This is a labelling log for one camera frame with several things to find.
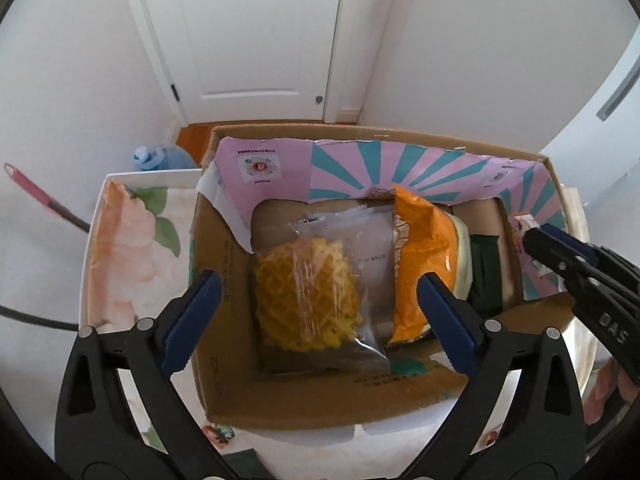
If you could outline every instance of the door panel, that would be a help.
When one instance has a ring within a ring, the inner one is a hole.
[[[338,0],[146,0],[189,122],[320,120]]]

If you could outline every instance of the metal screw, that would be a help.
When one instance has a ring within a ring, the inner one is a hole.
[[[78,330],[78,337],[84,339],[85,337],[89,337],[92,333],[94,333],[94,327],[85,325],[80,330]]]
[[[154,319],[152,317],[143,317],[139,322],[136,323],[136,327],[138,330],[144,332],[145,330],[149,330],[154,325]]]
[[[560,339],[560,332],[557,328],[554,328],[552,326],[550,326],[549,328],[546,329],[546,334],[551,338],[551,339]]]
[[[498,321],[497,319],[487,319],[484,322],[484,327],[489,332],[500,332],[500,330],[502,330],[502,325],[500,324],[500,321]]]

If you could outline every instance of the pink and teal striped paper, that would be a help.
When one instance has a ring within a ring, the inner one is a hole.
[[[263,200],[366,198],[392,192],[394,184],[447,205],[498,197],[514,229],[514,216],[522,214],[533,215],[539,224],[549,222],[566,229],[560,197],[541,162],[384,140],[225,137],[215,165],[218,185],[245,229]],[[229,223],[230,215],[220,213]],[[519,257],[526,300],[558,292],[555,273],[539,276],[529,256],[519,251]]]

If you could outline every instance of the orange snack bag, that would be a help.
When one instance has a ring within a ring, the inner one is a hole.
[[[429,328],[415,294],[420,277],[436,272],[453,290],[458,267],[458,234],[453,220],[428,200],[394,187],[396,307],[389,344],[415,341]]]

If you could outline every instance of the black cable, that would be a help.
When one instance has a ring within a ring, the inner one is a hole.
[[[66,323],[64,321],[56,321],[53,319],[46,319],[45,317],[32,316],[31,314],[25,314],[24,312],[18,312],[12,308],[7,308],[0,305],[0,316],[20,321],[22,323],[28,323],[36,326],[43,326],[46,328],[56,328],[58,330],[69,330],[70,332],[77,332],[78,325],[73,323]]]

